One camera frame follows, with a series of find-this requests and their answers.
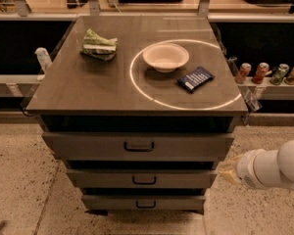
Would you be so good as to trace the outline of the grey drawer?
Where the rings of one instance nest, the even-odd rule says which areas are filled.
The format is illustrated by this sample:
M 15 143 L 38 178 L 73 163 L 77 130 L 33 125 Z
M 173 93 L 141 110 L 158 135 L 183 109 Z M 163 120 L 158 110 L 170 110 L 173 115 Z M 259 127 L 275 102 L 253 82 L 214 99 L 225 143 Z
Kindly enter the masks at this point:
M 83 195 L 82 201 L 90 210 L 181 210 L 201 211 L 204 196 L 118 196 Z
M 214 170 L 108 170 L 69 169 L 69 179 L 78 188 L 210 188 Z
M 233 142 L 229 133 L 45 132 L 42 137 L 67 161 L 213 161 L 223 159 Z

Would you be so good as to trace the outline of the grey drawer cabinet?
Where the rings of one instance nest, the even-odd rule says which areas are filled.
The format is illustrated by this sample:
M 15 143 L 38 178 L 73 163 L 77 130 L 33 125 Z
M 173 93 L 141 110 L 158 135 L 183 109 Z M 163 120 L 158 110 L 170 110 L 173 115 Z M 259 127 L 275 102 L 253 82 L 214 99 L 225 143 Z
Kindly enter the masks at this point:
M 110 61 L 80 52 L 88 29 L 117 38 Z M 187 50 L 188 62 L 158 72 L 143 51 L 159 43 Z M 189 93 L 177 80 L 198 67 L 215 76 Z M 199 17 L 101 16 L 78 19 L 28 110 L 45 132 L 232 134 L 247 108 L 210 24 Z M 67 161 L 69 169 L 214 170 L 223 159 L 190 162 Z M 204 196 L 208 188 L 78 188 L 83 195 Z

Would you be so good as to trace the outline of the clear plastic holder right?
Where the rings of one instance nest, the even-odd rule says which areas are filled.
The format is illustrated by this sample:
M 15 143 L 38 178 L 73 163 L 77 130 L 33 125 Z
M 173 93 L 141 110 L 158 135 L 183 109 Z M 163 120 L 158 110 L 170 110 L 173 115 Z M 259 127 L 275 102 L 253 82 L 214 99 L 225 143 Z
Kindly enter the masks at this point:
M 235 77 L 239 71 L 239 68 L 237 65 L 236 65 L 236 61 L 237 61 L 237 58 L 236 57 L 230 57 L 228 60 L 227 60 L 227 63 L 229 65 L 229 68 L 234 76 L 234 80 L 235 80 Z M 255 94 L 251 91 L 251 89 L 245 84 L 245 81 L 243 84 L 238 84 L 238 87 L 240 89 L 240 92 L 242 94 L 242 97 L 246 103 L 246 105 L 248 106 L 249 110 L 253 113 L 253 112 L 256 112 L 257 110 L 259 110 L 261 108 L 261 104 L 259 103 L 258 99 L 256 98 Z

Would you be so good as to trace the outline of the blue snack packet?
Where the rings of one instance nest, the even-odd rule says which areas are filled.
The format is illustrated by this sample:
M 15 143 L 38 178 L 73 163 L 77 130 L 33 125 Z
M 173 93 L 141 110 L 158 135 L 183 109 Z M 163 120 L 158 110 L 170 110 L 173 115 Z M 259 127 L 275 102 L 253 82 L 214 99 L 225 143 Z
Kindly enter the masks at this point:
M 193 93 L 198 87 L 206 82 L 213 80 L 215 76 L 203 67 L 198 67 L 196 70 L 189 72 L 176 82 L 189 93 Z

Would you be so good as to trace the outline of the red soda can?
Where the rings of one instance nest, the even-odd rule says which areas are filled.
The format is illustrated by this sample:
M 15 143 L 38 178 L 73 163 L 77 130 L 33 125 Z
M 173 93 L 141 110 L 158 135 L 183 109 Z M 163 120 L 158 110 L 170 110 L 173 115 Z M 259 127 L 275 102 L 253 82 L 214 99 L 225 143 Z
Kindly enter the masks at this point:
M 249 74 L 249 72 L 251 71 L 251 65 L 249 63 L 243 63 L 240 68 L 239 71 L 237 73 L 237 75 L 235 76 L 235 81 L 239 84 L 243 84 L 247 75 Z

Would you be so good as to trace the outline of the orange-red soda can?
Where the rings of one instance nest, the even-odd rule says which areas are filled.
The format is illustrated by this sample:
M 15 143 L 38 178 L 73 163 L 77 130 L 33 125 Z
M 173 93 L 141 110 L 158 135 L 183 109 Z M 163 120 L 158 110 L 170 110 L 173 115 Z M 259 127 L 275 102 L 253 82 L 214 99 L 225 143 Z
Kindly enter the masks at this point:
M 270 65 L 268 63 L 259 63 L 256 72 L 252 78 L 255 84 L 261 84 L 270 70 Z

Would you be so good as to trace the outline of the green soda can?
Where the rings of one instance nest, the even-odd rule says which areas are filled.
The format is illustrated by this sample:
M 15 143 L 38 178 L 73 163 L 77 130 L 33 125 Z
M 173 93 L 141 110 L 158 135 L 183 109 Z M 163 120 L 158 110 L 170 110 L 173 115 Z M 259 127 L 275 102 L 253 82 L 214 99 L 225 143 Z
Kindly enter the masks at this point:
M 280 64 L 270 78 L 270 83 L 273 85 L 279 85 L 288 72 L 289 66 L 286 64 Z

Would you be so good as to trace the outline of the white paper bowl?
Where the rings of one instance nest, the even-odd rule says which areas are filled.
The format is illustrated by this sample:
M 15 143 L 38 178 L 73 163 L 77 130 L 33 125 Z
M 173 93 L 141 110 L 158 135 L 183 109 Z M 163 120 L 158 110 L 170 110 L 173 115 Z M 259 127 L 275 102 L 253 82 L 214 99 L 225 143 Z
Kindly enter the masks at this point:
M 187 50 L 174 43 L 153 44 L 142 55 L 145 63 L 158 72 L 175 71 L 189 60 Z

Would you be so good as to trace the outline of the green chip bag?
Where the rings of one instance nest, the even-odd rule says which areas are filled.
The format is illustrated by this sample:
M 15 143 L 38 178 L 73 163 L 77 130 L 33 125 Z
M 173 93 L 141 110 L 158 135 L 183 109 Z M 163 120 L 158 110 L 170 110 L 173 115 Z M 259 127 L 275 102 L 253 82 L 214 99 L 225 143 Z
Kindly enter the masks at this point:
M 99 60 L 110 61 L 117 54 L 117 46 L 117 38 L 106 39 L 89 28 L 83 36 L 80 52 Z

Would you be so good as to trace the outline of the white bottle on left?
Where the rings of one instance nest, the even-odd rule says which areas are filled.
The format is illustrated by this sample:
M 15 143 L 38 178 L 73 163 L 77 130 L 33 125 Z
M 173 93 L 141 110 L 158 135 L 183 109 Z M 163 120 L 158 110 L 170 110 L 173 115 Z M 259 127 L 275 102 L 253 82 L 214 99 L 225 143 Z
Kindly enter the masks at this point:
M 43 47 L 38 47 L 35 50 L 35 54 L 43 72 L 46 72 L 47 69 L 52 65 L 52 60 L 48 51 Z

